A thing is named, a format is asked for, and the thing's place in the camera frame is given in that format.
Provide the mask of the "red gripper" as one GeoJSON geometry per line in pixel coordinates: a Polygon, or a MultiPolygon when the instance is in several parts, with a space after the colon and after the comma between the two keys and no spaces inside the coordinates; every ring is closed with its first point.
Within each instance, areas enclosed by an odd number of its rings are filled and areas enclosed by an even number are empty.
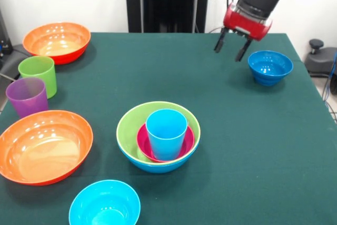
{"type": "Polygon", "coordinates": [[[240,62],[251,45],[252,40],[260,41],[269,32],[272,20],[270,18],[260,19],[251,16],[239,9],[234,3],[231,3],[225,13],[223,24],[224,27],[221,28],[220,37],[214,47],[214,51],[216,53],[221,51],[228,29],[242,34],[248,39],[235,58],[236,62],[240,62]]]}

